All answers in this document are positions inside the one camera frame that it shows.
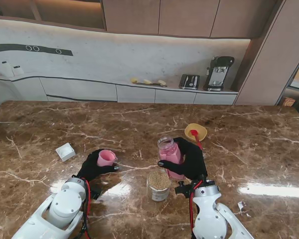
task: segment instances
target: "red spoon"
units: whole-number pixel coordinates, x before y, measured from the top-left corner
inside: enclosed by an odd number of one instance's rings
[[[197,145],[198,145],[198,147],[200,148],[200,150],[203,151],[203,147],[201,146],[201,143],[200,143],[200,141],[199,141],[199,139],[198,139],[198,132],[197,132],[197,130],[192,129],[192,130],[190,131],[190,133],[195,137],[196,142],[197,142]]]

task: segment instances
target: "pink cup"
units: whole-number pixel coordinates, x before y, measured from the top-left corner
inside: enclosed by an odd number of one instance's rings
[[[116,159],[116,156],[112,151],[107,150],[107,149],[103,149],[99,153],[99,158],[98,158],[97,165],[100,166],[100,167],[112,166],[115,159]]]

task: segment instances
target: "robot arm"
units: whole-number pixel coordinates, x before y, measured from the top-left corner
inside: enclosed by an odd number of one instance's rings
[[[49,196],[12,239],[68,239],[83,216],[80,208],[85,198],[84,180],[68,179],[61,191]]]
[[[184,185],[175,188],[176,193],[183,193],[191,198],[193,185]],[[221,193],[214,181],[207,181],[194,190],[192,201],[198,206],[198,215],[193,227],[196,239],[224,239],[227,234],[227,222],[232,228],[229,239],[254,239],[232,211],[216,200]]]

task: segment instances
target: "kitchen counter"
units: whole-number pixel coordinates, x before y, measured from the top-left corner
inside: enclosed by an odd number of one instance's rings
[[[98,148],[114,151],[121,169],[93,182],[103,194],[91,206],[90,235],[189,239],[188,199],[172,189],[155,203],[147,197],[146,177],[157,167],[157,140],[184,136],[191,122],[207,127],[205,163],[222,193],[218,201],[254,238],[299,239],[295,109],[79,102],[0,106],[0,239],[11,238]],[[77,155],[62,162],[55,149],[67,142]]]

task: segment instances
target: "upper cabinet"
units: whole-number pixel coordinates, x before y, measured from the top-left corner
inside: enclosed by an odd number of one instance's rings
[[[109,32],[157,34],[160,0],[103,0]]]
[[[258,37],[282,0],[0,0],[3,16],[96,31]]]
[[[0,0],[0,9],[4,16],[34,20],[31,5],[32,0]]]
[[[210,37],[219,0],[160,0],[159,34]]]
[[[220,0],[211,37],[258,37],[277,0]]]
[[[99,2],[35,0],[42,21],[82,27],[104,28]]]

